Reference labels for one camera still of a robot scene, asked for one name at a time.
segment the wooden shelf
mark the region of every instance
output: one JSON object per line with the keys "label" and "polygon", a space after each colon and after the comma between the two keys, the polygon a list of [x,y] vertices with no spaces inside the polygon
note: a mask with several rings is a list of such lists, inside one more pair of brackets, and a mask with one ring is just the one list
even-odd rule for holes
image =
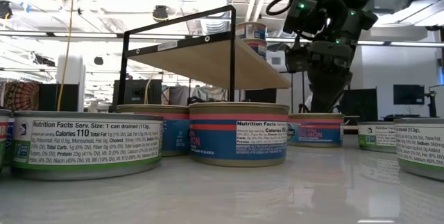
{"label": "wooden shelf", "polygon": [[[235,89],[270,89],[291,86],[243,40],[236,37]],[[168,42],[130,50],[125,57],[203,83],[229,89],[230,32]]]}

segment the ceiling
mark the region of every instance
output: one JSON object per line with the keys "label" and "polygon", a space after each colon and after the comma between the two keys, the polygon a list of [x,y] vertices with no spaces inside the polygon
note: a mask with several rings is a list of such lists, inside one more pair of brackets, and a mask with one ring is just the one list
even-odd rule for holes
{"label": "ceiling", "polygon": [[[37,31],[60,32],[69,30],[71,0],[6,0],[11,2],[13,17],[0,19],[2,31]],[[247,19],[249,2],[251,0],[74,0],[74,13],[72,17],[72,31],[74,33],[122,33],[124,31],[154,24],[153,9],[156,5],[164,3],[169,7],[170,19],[189,15],[205,9],[232,4],[237,9],[237,21]],[[257,10],[259,19],[267,25],[270,33],[279,33],[284,23],[285,15],[268,16],[265,7],[272,0],[254,2],[253,11],[249,19],[253,19]],[[202,35],[205,26],[214,23],[213,20],[202,19],[187,23],[175,24],[148,34],[174,34],[174,35]],[[153,40],[132,41],[130,49],[157,44]],[[43,83],[53,81],[56,68],[47,67],[33,62],[30,53],[36,53],[55,62],[60,53],[66,49],[66,38],[38,37],[5,37],[0,36],[0,66],[14,68],[16,71],[1,71],[3,79],[38,80]],[[87,38],[74,38],[72,49],[81,51],[87,65],[87,90],[94,98],[110,100],[112,98],[113,80],[119,78],[122,45],[118,42],[97,42]],[[94,58],[100,56],[103,65],[94,64]],[[41,71],[20,71],[18,69],[46,69]],[[128,69],[134,77],[149,78],[154,68],[145,64],[131,62]]]}

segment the table surface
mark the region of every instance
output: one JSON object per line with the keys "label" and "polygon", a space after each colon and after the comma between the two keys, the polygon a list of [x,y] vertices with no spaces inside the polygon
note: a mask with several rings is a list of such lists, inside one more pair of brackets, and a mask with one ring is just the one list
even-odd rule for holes
{"label": "table surface", "polygon": [[395,154],[287,149],[278,166],[240,169],[170,157],[119,178],[0,178],[0,223],[444,223],[444,182],[400,171]]}

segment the red stripe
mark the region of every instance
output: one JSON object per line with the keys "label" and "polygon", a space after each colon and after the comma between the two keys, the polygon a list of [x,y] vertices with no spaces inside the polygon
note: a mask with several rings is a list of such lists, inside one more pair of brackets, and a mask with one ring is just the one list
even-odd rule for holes
{"label": "red stripe", "polygon": [[192,130],[236,130],[236,125],[230,124],[191,124]]}
{"label": "red stripe", "polygon": [[343,119],[289,119],[289,123],[343,123]]}
{"label": "red stripe", "polygon": [[314,129],[320,129],[320,128],[323,128],[323,129],[340,129],[341,127],[340,126],[306,126],[306,125],[301,125],[301,126],[298,126],[298,128],[314,128]]}
{"label": "red stripe", "polygon": [[288,121],[289,116],[279,114],[190,114],[191,120],[256,120]]}
{"label": "red stripe", "polygon": [[153,113],[153,112],[136,112],[136,114],[150,114],[155,116],[164,117],[164,119],[186,119],[188,120],[188,114],[174,114],[174,113]]}

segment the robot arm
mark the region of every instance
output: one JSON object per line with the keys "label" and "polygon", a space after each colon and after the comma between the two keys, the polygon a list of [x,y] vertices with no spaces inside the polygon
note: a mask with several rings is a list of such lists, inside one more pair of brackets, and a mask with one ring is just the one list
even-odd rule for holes
{"label": "robot arm", "polygon": [[[369,0],[290,0],[287,7],[272,12],[280,1],[270,3],[266,12],[279,15],[288,10],[284,31],[296,33],[296,38],[285,51],[287,69],[290,73],[307,71],[312,112],[331,112],[350,84],[350,66],[361,31],[369,30],[377,16],[362,10]],[[311,44],[301,45],[301,37]]]}

